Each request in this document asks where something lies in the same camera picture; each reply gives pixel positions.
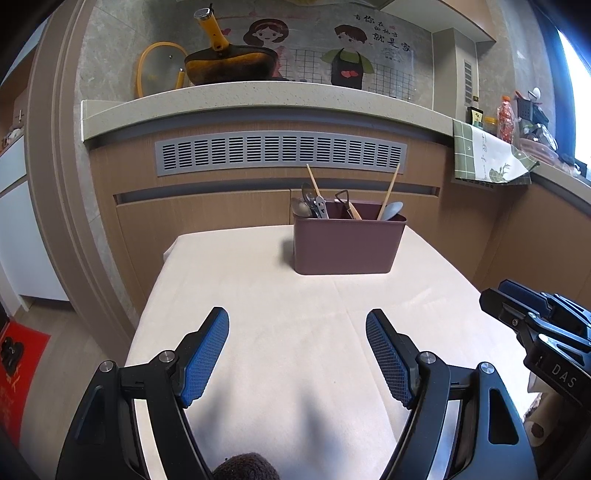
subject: plastic bottle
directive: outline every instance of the plastic bottle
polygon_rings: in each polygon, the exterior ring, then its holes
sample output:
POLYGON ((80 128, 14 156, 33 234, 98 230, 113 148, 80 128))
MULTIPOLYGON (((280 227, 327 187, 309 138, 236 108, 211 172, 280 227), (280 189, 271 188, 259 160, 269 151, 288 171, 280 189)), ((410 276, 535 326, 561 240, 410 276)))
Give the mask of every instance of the plastic bottle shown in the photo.
POLYGON ((497 111, 499 118, 499 127, 497 137, 512 144, 513 134, 515 132, 515 114, 511 106, 511 98, 504 96, 501 106, 497 111))

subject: apron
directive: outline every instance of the apron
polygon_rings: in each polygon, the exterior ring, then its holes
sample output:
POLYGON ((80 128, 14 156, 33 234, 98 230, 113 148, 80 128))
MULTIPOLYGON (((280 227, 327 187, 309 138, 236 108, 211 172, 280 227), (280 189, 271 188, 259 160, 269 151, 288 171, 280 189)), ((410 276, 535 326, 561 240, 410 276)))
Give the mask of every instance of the apron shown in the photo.
POLYGON ((358 53, 359 61, 354 63, 341 59, 340 55, 344 48, 335 55, 330 64, 330 82, 338 87, 357 88, 361 90, 363 80, 363 65, 361 55, 358 53))

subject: gray spoon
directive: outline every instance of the gray spoon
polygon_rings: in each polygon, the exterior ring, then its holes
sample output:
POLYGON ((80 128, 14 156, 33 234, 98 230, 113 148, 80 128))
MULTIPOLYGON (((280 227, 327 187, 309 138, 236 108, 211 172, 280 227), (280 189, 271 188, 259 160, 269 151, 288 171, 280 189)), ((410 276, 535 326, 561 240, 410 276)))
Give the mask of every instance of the gray spoon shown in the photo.
POLYGON ((294 215, 302 218, 314 218, 312 214, 312 210, 306 202, 300 199, 292 198, 291 201, 291 211, 294 215))
POLYGON ((382 215, 382 221, 387 222, 388 220, 393 219, 397 214, 400 213, 404 204, 402 202, 393 202, 388 205, 385 210, 384 214, 382 215))

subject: green checkered towel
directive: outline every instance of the green checkered towel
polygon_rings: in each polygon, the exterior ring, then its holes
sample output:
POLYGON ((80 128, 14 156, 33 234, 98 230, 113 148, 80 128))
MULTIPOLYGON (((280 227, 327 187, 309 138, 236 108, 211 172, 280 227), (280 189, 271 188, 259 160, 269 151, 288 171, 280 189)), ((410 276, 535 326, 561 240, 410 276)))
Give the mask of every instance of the green checkered towel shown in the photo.
POLYGON ((538 164, 513 145, 458 120, 453 121, 456 178, 488 183, 530 184, 538 164))

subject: red door mat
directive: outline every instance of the red door mat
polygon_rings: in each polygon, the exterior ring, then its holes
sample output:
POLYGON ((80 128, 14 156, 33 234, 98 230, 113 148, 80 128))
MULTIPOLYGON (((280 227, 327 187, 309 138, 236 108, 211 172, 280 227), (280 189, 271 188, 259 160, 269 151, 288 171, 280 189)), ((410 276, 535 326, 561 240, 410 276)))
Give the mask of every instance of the red door mat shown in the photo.
POLYGON ((49 337, 17 322, 9 322, 0 336, 0 424, 17 447, 31 381, 49 337))

